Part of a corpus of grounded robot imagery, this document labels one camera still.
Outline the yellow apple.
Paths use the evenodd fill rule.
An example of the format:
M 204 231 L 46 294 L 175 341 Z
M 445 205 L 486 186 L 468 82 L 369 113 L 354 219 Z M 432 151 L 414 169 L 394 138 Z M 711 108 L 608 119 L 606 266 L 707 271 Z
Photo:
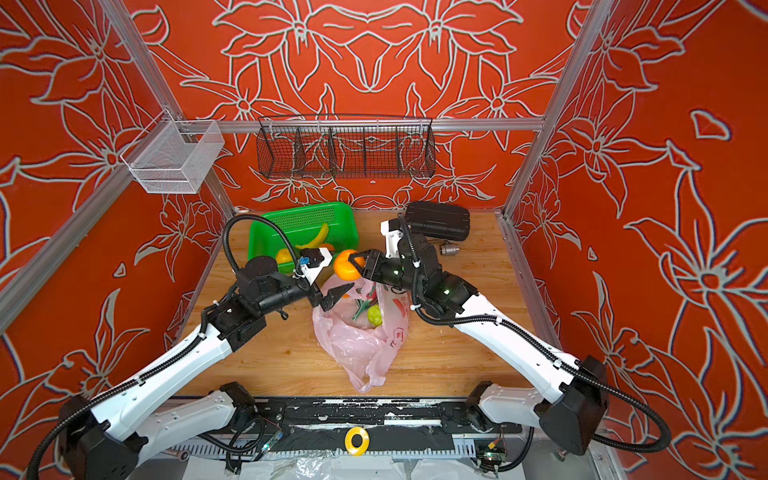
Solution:
M 275 255 L 275 259 L 280 269 L 292 270 L 294 268 L 292 251 L 287 248 L 280 249 Z

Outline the pink plastic bag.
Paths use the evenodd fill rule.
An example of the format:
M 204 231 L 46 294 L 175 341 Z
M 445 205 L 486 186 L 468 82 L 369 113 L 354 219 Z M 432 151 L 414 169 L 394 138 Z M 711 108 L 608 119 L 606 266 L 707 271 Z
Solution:
M 321 307 L 312 311 L 316 339 L 347 373 L 355 390 L 366 393 L 386 382 L 386 375 L 408 337 L 410 298 L 401 290 L 363 278 L 354 283 L 343 298 L 330 310 Z M 352 320 L 357 299 L 375 288 L 383 324 L 373 328 L 367 317 Z

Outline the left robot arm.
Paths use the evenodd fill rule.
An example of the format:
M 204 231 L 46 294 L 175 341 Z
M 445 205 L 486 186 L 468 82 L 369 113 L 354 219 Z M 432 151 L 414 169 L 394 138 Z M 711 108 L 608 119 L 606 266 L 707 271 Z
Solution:
M 332 261 L 326 248 L 290 250 L 290 275 L 281 273 L 271 256 L 239 265 L 230 234 L 243 221 L 261 223 L 282 241 L 288 239 L 263 216 L 241 213 L 230 218 L 222 230 L 222 249 L 235 275 L 233 285 L 202 311 L 193 333 L 136 374 L 91 399 L 68 400 L 56 426 L 32 453 L 26 478 L 39 477 L 45 454 L 57 445 L 75 478 L 125 479 L 161 451 L 227 426 L 251 406 L 248 392 L 238 383 L 168 412 L 158 409 L 200 373 L 246 345 L 265 328 L 269 314 L 286 318 L 286 307 L 302 300 L 328 311 L 351 289 L 349 283 L 328 292 L 318 287 L 318 276 Z

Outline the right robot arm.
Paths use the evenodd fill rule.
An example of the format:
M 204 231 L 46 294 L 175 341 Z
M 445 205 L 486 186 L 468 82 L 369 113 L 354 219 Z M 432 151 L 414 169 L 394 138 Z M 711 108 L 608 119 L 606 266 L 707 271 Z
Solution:
M 478 407 L 486 418 L 540 428 L 561 449 L 577 455 L 591 442 L 634 453 L 656 453 L 670 445 L 671 431 L 663 418 L 609 385 L 603 363 L 592 356 L 579 360 L 506 316 L 470 282 L 444 270 L 435 247 L 412 232 L 403 216 L 383 222 L 381 232 L 384 251 L 345 251 L 335 260 L 336 275 L 408 292 L 412 310 L 423 321 L 454 327 L 482 343 L 532 385 L 531 398 L 493 383 L 481 388 Z M 657 426 L 658 438 L 627 443 L 600 435 L 611 398 L 644 413 Z

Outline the red dragon fruit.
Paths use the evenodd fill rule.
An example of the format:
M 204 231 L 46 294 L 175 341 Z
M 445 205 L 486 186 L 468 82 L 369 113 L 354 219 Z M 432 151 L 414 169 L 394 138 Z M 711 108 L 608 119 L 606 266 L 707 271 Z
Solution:
M 378 304 L 378 296 L 376 289 L 373 288 L 366 293 L 362 289 L 358 289 L 358 292 L 362 295 L 361 299 L 357 299 L 357 310 L 352 317 L 354 322 L 358 321 L 361 317 L 367 317 L 367 311 Z

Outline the yellow banana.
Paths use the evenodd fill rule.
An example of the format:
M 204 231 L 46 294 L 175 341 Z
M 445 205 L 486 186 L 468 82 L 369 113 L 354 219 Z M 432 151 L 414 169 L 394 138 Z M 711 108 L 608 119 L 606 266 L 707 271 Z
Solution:
M 297 244 L 295 248 L 297 250 L 319 248 L 326 243 L 326 239 L 328 237 L 329 232 L 330 232 L 329 225 L 327 223 L 323 223 L 320 227 L 320 230 L 312 240 L 304 244 Z

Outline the green pear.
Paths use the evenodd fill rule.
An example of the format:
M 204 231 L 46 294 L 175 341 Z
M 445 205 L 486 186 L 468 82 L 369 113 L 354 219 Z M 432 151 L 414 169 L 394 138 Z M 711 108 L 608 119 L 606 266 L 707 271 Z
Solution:
M 383 324 L 383 313 L 378 304 L 367 310 L 367 320 L 373 328 L 378 328 Z

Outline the green plastic basket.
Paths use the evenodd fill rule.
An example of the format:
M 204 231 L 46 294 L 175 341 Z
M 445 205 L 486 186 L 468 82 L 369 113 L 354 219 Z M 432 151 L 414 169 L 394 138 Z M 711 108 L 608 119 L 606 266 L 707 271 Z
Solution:
M 332 252 L 333 254 L 348 249 L 357 249 L 359 246 L 359 234 L 353 210 L 341 202 L 273 211 L 265 213 L 263 217 L 277 225 L 285 233 L 295 251 L 298 251 L 295 248 L 297 244 L 304 244 L 312 240 L 323 223 L 327 223 L 330 227 L 326 243 L 335 247 L 336 251 Z M 251 224 L 248 259 L 259 256 L 270 256 L 275 259 L 275 255 L 282 248 L 286 248 L 286 244 L 272 228 L 260 222 Z M 278 269 L 284 274 L 293 272 L 293 269 L 280 269 L 279 267 Z

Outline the metal drill chuck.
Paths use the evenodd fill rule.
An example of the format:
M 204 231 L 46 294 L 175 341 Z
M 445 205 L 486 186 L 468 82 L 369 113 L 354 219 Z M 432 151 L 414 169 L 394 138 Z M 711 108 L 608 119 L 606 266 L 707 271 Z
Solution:
M 445 242 L 440 246 L 440 253 L 443 256 L 456 256 L 460 252 L 460 246 L 455 243 Z

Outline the black tool case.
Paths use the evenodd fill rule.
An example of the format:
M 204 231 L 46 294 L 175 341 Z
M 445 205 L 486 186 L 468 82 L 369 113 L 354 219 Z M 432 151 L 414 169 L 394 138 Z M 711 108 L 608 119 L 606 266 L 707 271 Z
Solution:
M 470 214 L 453 204 L 416 201 L 406 207 L 405 218 L 413 233 L 427 237 L 464 241 L 470 233 Z

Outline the yellow tape roll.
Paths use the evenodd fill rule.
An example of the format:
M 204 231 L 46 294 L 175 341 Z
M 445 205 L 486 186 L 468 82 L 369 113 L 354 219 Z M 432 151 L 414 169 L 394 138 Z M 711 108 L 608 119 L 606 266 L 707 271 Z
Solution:
M 364 455 L 370 446 L 370 436 L 367 430 L 361 426 L 350 428 L 344 439 L 347 453 L 351 456 Z

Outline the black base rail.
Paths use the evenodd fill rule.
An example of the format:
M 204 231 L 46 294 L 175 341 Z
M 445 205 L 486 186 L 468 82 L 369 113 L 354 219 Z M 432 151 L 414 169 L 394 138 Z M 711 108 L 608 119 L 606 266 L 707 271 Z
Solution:
M 258 397 L 266 430 L 363 427 L 429 427 L 446 433 L 519 434 L 517 424 L 495 424 L 461 397 Z

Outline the white mesh wall basket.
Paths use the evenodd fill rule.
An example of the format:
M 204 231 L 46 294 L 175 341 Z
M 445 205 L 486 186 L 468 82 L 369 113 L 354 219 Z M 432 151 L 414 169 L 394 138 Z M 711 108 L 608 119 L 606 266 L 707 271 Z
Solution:
M 204 121 L 201 133 L 186 133 L 177 122 L 163 120 L 137 137 L 121 160 L 149 194 L 195 194 L 224 143 L 215 121 Z

